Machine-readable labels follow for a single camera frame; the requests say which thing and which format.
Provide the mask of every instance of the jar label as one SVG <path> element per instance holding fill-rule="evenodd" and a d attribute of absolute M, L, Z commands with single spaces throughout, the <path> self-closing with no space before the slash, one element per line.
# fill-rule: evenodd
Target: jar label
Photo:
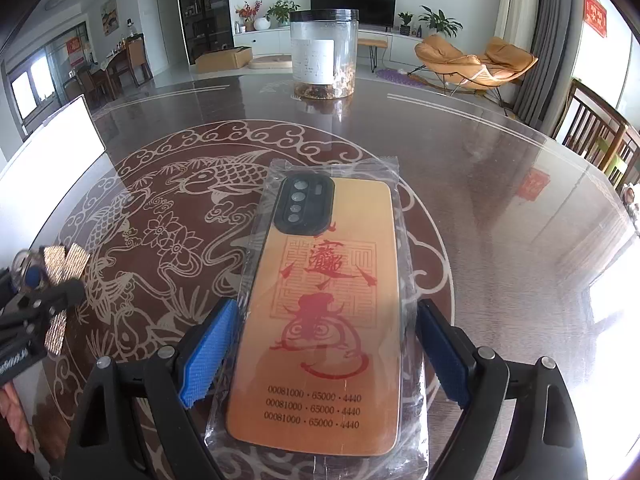
<path fill-rule="evenodd" d="M 334 40 L 291 39 L 293 79 L 303 83 L 334 83 Z"/>

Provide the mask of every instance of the television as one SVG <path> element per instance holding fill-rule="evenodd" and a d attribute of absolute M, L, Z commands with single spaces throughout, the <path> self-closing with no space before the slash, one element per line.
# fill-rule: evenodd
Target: television
<path fill-rule="evenodd" d="M 311 0 L 312 9 L 358 9 L 360 23 L 393 27 L 396 0 Z"/>

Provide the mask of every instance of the hand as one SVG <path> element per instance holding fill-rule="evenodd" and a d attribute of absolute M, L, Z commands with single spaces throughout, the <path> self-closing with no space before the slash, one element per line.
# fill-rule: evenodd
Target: hand
<path fill-rule="evenodd" d="M 35 453 L 31 428 L 27 422 L 27 417 L 24 415 L 18 393 L 15 391 L 14 384 L 11 381 L 0 387 L 0 415 L 9 423 L 20 449 L 24 452 Z"/>

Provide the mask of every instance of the metal screw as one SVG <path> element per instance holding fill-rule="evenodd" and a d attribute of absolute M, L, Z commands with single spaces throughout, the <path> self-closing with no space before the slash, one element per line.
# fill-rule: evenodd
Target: metal screw
<path fill-rule="evenodd" d="M 106 368 L 111 364 L 111 358 L 108 355 L 105 355 L 98 359 L 96 364 L 98 365 L 98 368 Z"/>
<path fill-rule="evenodd" d="M 549 370 L 553 370 L 556 367 L 556 362 L 551 357 L 544 356 L 540 359 L 540 362 L 542 362 L 543 367 L 549 368 Z"/>
<path fill-rule="evenodd" d="M 488 346 L 481 346 L 478 349 L 478 355 L 482 359 L 493 359 L 495 357 L 495 352 L 493 348 L 489 348 Z"/>
<path fill-rule="evenodd" d="M 175 348 L 172 346 L 163 346 L 161 349 L 158 350 L 158 357 L 161 359 L 169 359 L 171 357 L 173 357 L 175 354 Z"/>

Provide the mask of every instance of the white vase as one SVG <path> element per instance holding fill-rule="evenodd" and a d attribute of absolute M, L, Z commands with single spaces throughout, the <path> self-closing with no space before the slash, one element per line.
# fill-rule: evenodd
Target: white vase
<path fill-rule="evenodd" d="M 271 27 L 271 22 L 267 18 L 257 18 L 254 21 L 255 30 L 267 30 Z"/>

